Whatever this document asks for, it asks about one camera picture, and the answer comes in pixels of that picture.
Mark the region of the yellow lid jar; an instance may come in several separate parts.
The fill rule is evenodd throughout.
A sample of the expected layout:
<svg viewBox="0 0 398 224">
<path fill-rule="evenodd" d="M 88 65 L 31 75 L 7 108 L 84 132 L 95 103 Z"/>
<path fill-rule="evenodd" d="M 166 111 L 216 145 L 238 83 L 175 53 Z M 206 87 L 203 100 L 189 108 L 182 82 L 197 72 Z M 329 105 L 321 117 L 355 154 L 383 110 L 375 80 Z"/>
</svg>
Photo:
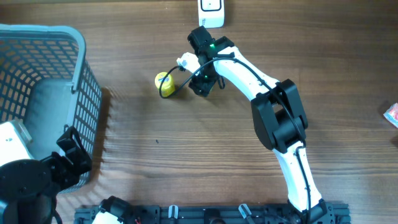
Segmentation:
<svg viewBox="0 0 398 224">
<path fill-rule="evenodd" d="M 168 97 L 175 91 L 174 78 L 172 75 L 167 75 L 167 72 L 160 72 L 156 75 L 155 85 L 161 90 L 163 97 Z"/>
</svg>

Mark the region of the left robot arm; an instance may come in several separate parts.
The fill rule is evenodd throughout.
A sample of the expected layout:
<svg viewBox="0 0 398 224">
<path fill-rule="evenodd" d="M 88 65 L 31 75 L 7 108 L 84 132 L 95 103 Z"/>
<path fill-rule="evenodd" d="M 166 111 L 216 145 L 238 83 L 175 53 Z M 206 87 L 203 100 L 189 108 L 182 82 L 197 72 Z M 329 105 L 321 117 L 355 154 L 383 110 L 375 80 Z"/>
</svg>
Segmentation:
<svg viewBox="0 0 398 224">
<path fill-rule="evenodd" d="M 92 160 L 78 131 L 69 127 L 58 138 L 61 156 L 19 159 L 1 166 L 1 223 L 62 223 L 57 195 L 92 169 Z"/>
</svg>

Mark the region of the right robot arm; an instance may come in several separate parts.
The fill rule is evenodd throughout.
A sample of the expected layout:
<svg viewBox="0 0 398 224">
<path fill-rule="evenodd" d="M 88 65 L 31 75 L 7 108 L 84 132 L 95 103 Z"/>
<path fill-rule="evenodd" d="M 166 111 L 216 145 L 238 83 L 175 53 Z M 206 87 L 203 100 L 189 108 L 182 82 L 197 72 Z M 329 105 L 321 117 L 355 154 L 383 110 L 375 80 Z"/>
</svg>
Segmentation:
<svg viewBox="0 0 398 224">
<path fill-rule="evenodd" d="M 214 85 L 229 80 L 250 101 L 255 133 L 277 157 L 288 187 L 288 200 L 301 223 L 314 223 L 327 213 L 308 164 L 305 130 L 308 119 L 297 86 L 268 77 L 239 52 L 227 37 L 215 39 L 200 26 L 187 37 L 195 54 L 189 88 L 206 97 Z"/>
</svg>

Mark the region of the red juice carton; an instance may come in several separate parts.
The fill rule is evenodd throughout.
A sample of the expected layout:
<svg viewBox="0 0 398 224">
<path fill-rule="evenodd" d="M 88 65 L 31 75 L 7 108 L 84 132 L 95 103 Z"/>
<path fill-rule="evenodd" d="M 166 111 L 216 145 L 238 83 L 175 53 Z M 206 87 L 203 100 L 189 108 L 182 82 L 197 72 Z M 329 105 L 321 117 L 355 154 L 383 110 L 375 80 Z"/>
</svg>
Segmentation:
<svg viewBox="0 0 398 224">
<path fill-rule="evenodd" d="M 390 122 L 392 125 L 394 125 L 396 128 L 398 128 L 398 104 L 394 103 L 385 113 L 383 113 L 383 116 Z"/>
</svg>

